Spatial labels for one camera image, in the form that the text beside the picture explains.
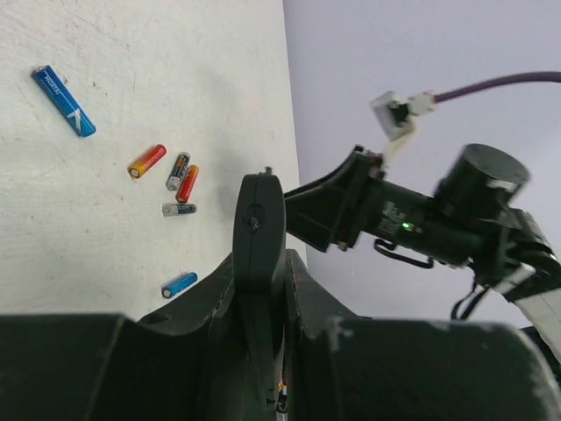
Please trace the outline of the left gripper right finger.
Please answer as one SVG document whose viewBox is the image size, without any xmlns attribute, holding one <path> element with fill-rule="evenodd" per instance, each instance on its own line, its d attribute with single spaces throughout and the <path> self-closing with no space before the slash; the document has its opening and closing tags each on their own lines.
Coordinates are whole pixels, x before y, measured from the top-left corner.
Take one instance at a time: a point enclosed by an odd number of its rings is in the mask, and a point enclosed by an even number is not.
<svg viewBox="0 0 561 421">
<path fill-rule="evenodd" d="M 557 420 L 560 389 L 523 332 L 361 317 L 287 253 L 292 420 Z"/>
</svg>

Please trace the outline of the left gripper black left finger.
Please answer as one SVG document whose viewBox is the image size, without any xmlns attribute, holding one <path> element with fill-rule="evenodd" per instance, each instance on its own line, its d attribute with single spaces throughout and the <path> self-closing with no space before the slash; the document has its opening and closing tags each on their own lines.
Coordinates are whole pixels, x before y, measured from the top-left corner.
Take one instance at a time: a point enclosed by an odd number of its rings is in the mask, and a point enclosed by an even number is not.
<svg viewBox="0 0 561 421">
<path fill-rule="evenodd" d="M 231 326 L 232 264 L 134 321 L 1 318 L 4 420 L 239 420 L 245 353 Z"/>
</svg>

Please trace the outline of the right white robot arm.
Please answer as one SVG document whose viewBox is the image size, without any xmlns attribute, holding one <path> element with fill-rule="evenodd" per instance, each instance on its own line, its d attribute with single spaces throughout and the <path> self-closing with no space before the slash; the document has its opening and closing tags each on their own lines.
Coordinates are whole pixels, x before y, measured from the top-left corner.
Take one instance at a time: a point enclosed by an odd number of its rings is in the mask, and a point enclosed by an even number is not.
<svg viewBox="0 0 561 421">
<path fill-rule="evenodd" d="M 521 162 L 466 145 L 431 196 L 389 182 L 386 163 L 383 154 L 356 147 L 325 177 L 287 192 L 288 232 L 318 251 L 352 248 L 367 233 L 391 259 L 404 247 L 418 253 L 419 268 L 468 267 L 472 292 L 452 318 L 468 318 L 492 290 L 559 353 L 560 261 L 535 219 L 510 206 L 529 180 Z"/>
</svg>

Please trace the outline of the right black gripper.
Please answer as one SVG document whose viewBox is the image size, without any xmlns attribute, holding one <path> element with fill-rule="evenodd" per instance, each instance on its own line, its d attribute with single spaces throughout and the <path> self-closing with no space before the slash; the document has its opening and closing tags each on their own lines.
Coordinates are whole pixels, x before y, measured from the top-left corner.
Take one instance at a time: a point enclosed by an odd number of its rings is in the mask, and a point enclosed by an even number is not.
<svg viewBox="0 0 561 421">
<path fill-rule="evenodd" d="M 342 164 L 327 175 L 284 194 L 287 233 L 326 252 L 332 245 L 353 247 L 366 218 L 364 209 L 382 155 L 355 146 Z"/>
</svg>

